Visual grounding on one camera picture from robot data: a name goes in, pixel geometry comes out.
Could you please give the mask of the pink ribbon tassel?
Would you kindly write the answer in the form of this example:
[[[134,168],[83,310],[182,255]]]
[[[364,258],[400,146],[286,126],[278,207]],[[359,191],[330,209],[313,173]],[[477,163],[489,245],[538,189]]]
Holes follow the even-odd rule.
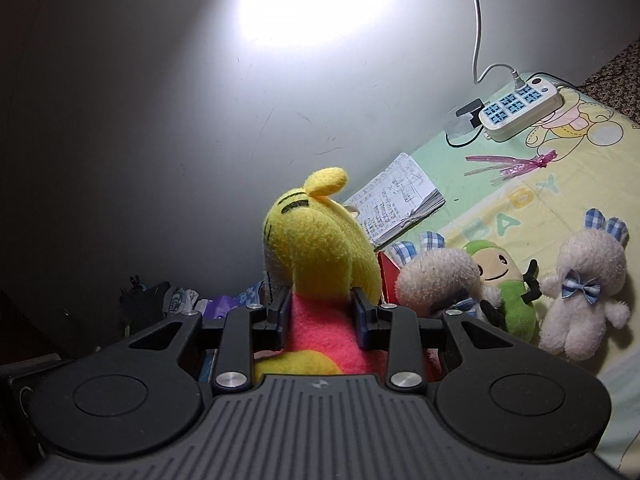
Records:
[[[492,185],[498,185],[507,180],[529,174],[537,169],[546,168],[550,162],[556,159],[555,150],[544,154],[537,154],[532,158],[517,158],[512,156],[500,155],[468,155],[465,157],[467,162],[482,162],[486,166],[467,171],[465,177],[474,176],[474,174],[482,174],[487,171],[497,171],[497,175],[490,181]]]

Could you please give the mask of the white bunny plush checkered ears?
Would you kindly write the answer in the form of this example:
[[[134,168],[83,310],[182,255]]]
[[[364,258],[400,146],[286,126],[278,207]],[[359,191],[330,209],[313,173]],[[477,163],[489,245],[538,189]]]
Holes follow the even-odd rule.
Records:
[[[438,318],[457,309],[492,325],[506,320],[502,300],[480,279],[480,268],[463,249],[448,247],[445,237],[427,231],[420,244],[401,240],[387,253],[399,266],[394,291],[398,304],[421,318]]]

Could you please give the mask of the black charger adapter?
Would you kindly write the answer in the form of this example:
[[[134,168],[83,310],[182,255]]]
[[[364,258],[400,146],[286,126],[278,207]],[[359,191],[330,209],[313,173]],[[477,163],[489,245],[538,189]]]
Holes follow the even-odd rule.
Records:
[[[484,106],[481,99],[475,99],[456,110],[450,110],[442,126],[450,148],[465,148],[478,138],[484,129],[480,122],[480,111]]]

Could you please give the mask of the green bean plush toy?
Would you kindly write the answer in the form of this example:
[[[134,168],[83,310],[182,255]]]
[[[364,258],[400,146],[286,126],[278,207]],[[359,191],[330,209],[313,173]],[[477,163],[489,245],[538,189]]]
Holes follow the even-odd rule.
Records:
[[[538,324],[534,301],[541,296],[537,261],[530,260],[522,272],[504,248],[489,240],[472,240],[463,250],[480,271],[478,315],[511,336],[531,342]]]

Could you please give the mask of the handwritten paper notebook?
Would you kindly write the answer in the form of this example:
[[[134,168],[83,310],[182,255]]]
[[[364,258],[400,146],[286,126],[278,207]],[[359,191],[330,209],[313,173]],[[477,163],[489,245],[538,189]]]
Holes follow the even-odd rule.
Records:
[[[356,211],[355,219],[371,245],[380,248],[444,203],[444,196],[416,161],[400,153],[344,206]]]

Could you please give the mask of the red cardboard box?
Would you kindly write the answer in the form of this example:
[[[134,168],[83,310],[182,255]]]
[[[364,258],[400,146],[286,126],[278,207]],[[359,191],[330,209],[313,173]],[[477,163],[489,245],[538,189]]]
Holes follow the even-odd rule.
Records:
[[[395,286],[400,267],[385,252],[378,252],[376,256],[381,273],[383,300],[386,304],[398,304]]]

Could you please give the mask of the yellow tiger plush red shirt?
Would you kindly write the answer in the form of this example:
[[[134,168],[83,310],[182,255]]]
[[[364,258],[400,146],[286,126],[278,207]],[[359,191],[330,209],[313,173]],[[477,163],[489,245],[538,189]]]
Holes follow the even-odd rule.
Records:
[[[280,196],[262,226],[265,291],[292,288],[291,328],[284,349],[255,364],[255,376],[384,373],[386,354],[362,350],[348,314],[350,293],[381,300],[378,260],[366,232],[332,200],[346,171],[315,171]]]

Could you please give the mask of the white bunny plush blue bow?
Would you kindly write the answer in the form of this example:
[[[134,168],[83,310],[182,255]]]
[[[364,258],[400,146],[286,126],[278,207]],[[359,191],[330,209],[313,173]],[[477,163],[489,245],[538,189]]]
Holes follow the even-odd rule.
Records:
[[[560,246],[555,270],[539,280],[552,300],[539,331],[542,350],[585,361],[596,354],[606,326],[625,327],[630,307],[615,296],[626,282],[627,240],[625,222],[597,208],[585,212],[584,227]]]

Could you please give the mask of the white blue power strip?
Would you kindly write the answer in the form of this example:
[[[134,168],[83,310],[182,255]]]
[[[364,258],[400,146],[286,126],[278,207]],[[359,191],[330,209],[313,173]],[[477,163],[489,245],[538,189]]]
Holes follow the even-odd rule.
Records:
[[[489,139],[504,142],[562,106],[558,86],[544,75],[533,75],[520,88],[511,88],[488,101],[478,117]]]

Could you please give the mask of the pile of clothes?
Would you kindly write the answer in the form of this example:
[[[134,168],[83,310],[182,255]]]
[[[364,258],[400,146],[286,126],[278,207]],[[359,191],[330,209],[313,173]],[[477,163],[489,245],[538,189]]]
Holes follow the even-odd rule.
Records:
[[[171,286],[168,281],[145,286],[139,275],[122,288],[118,305],[128,334],[139,333],[168,316],[192,311],[200,295],[194,289]]]

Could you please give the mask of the patterned brown cloth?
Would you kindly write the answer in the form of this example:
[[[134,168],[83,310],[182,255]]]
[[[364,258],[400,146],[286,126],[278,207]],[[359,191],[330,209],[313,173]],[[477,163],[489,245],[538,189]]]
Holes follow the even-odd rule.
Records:
[[[640,118],[639,53],[639,40],[634,40],[582,85],[587,96],[614,108],[636,124]]]

